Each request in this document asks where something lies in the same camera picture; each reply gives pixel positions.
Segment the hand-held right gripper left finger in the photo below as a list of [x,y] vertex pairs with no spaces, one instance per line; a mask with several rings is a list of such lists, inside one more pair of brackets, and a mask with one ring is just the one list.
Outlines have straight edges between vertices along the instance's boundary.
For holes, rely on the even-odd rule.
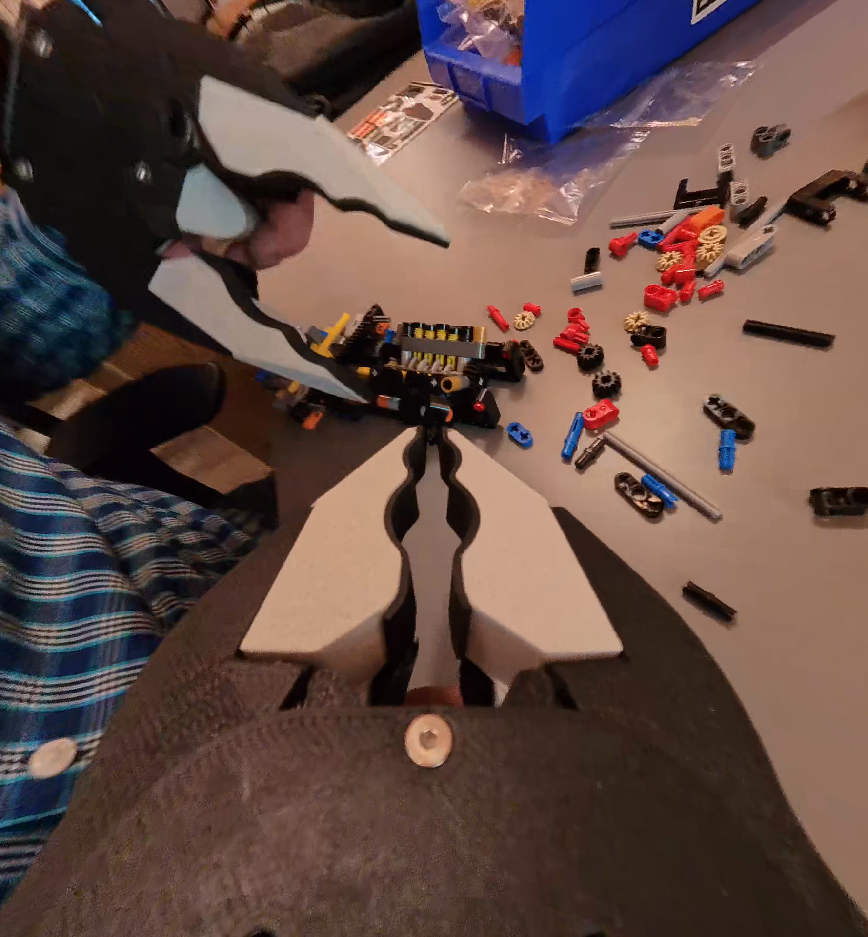
[[419,517],[422,429],[342,427],[276,450],[280,531],[292,533],[239,653],[328,670],[401,705],[418,655],[404,536]]

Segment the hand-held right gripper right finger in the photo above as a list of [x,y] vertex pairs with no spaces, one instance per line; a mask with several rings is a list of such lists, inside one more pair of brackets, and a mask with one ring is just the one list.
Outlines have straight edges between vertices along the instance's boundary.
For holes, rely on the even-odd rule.
[[623,642],[552,506],[456,430],[439,442],[451,560],[449,621],[467,706],[548,663],[618,657]]

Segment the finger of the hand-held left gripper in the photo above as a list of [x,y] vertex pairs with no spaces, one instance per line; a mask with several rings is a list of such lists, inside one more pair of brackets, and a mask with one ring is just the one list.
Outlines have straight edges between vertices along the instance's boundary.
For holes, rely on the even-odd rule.
[[340,399],[369,402],[368,380],[317,354],[296,326],[266,313],[224,259],[201,253],[164,260],[148,288],[234,359]]
[[306,189],[342,212],[448,247],[440,222],[326,118],[311,117],[212,76],[199,82],[200,162],[183,179],[176,225],[237,239],[257,224],[259,200],[295,201]]

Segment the lego engine assembly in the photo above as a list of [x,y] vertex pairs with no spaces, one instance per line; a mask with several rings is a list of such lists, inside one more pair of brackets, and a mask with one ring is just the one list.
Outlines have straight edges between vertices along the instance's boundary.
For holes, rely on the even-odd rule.
[[272,393],[275,406],[307,430],[328,415],[357,421],[370,414],[429,433],[494,429],[500,410],[492,384],[518,383],[544,369],[526,340],[490,341],[484,326],[396,323],[378,305],[354,320],[342,316],[329,329],[311,327],[305,341],[352,372],[368,393],[366,402],[351,401],[258,370],[255,379]]

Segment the person's left forearm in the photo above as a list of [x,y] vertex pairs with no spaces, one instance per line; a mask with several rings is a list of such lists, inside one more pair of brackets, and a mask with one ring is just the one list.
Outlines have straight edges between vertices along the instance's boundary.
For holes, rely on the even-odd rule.
[[135,333],[136,318],[0,194],[0,402],[31,401],[84,379]]

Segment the long grey lego axle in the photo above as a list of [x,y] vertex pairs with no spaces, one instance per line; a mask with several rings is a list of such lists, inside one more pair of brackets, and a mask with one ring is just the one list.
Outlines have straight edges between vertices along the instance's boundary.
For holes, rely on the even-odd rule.
[[703,517],[714,523],[723,520],[723,512],[719,507],[681,482],[674,474],[658,465],[649,456],[644,455],[636,448],[629,445],[624,439],[618,438],[611,431],[603,433],[602,439],[610,448],[627,458],[629,462],[632,462],[638,468],[643,469],[645,473],[657,479],[662,485],[669,488],[676,496],[685,501],[688,506],[696,509]]

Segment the short black lego axle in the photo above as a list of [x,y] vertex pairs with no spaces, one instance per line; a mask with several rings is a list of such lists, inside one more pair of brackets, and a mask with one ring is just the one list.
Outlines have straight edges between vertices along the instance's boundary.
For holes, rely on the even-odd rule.
[[722,601],[714,593],[698,586],[693,581],[687,581],[682,587],[682,596],[691,604],[697,606],[705,614],[725,624],[732,624],[737,611],[729,603]]

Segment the clear bags of lego parts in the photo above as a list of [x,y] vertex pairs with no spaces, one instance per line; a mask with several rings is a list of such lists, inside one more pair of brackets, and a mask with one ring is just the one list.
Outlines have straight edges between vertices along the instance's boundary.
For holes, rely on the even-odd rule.
[[440,39],[451,48],[521,65],[525,1],[440,1],[434,10]]

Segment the red lego pin connector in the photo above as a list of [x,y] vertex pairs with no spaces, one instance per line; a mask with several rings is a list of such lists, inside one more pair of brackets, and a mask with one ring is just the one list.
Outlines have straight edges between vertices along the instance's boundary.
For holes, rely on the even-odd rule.
[[566,315],[565,327],[553,338],[553,346],[576,355],[590,344],[590,326],[580,307],[570,308]]

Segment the pile of red lego pins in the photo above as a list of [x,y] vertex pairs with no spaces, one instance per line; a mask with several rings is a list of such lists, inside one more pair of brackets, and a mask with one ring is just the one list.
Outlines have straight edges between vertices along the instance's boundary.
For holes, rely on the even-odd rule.
[[686,252],[686,260],[684,264],[664,273],[656,270],[658,280],[643,291],[643,305],[646,309],[668,314],[676,306],[687,304],[693,299],[707,302],[724,294],[725,283],[719,277],[724,255],[704,270],[699,270],[695,262],[698,244],[698,236],[683,223],[665,235],[658,247],[659,256],[668,250],[680,250]]

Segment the black lego fork piece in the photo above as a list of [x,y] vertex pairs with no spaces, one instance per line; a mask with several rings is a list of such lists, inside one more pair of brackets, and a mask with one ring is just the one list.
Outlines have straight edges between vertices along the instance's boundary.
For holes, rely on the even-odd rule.
[[721,180],[712,188],[699,190],[691,190],[687,184],[687,178],[682,178],[678,183],[674,197],[675,211],[694,211],[712,205],[725,207],[728,203],[731,188],[729,180]]

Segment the black angled lego liftarm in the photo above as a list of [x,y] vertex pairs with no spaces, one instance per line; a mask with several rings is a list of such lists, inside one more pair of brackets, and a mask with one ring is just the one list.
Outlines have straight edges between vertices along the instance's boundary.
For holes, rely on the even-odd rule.
[[828,170],[791,193],[784,211],[793,217],[826,228],[837,217],[835,199],[841,197],[868,203],[868,173]]

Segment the person's left hand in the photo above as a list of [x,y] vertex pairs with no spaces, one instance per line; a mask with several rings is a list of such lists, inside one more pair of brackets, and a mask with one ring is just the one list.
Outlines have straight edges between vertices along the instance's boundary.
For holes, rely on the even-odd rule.
[[255,271],[276,267],[307,247],[314,226],[314,193],[304,189],[292,201],[267,201],[261,214],[242,242],[242,263]]

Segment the sticker sheet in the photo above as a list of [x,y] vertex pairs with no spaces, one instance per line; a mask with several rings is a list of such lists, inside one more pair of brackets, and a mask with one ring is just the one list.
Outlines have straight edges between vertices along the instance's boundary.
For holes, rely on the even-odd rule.
[[389,96],[347,134],[376,165],[381,165],[412,143],[460,101],[446,87],[413,81]]

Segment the dark grey bag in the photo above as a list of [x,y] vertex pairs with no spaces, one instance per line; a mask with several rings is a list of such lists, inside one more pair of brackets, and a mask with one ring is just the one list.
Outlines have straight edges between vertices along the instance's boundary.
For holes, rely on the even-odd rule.
[[415,1],[258,2],[228,37],[329,118],[421,48]]

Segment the black rounded object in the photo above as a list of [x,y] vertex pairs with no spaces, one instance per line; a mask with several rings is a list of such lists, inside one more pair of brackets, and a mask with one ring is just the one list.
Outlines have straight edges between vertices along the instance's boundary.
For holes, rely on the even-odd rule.
[[88,474],[122,468],[210,423],[226,390],[227,376],[217,363],[162,368],[61,420],[46,454]]

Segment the blue plaid shirt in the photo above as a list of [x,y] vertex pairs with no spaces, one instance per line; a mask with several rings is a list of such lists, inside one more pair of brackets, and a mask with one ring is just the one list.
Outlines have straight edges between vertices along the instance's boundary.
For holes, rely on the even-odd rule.
[[150,657],[276,526],[214,503],[85,475],[0,418],[0,907]]

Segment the clear plastic bag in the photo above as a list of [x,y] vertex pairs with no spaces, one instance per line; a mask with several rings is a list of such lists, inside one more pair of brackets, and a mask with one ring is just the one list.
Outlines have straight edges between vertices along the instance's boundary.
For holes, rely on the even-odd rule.
[[574,225],[656,131],[695,128],[760,68],[757,60],[673,65],[598,111],[557,143],[508,133],[498,163],[459,191],[485,214]]

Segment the blue storage bin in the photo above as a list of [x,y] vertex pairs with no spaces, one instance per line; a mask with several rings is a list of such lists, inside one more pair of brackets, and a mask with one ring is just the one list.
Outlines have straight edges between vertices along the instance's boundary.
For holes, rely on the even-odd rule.
[[522,61],[457,48],[443,2],[417,2],[433,81],[462,105],[555,143],[662,67],[755,6],[755,1],[525,2]]

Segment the light grey cross connector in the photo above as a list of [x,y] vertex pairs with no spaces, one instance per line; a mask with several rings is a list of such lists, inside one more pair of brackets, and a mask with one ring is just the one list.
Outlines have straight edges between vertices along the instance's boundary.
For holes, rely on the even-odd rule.
[[772,250],[777,232],[774,222],[753,226],[729,248],[723,266],[741,272],[756,264]]

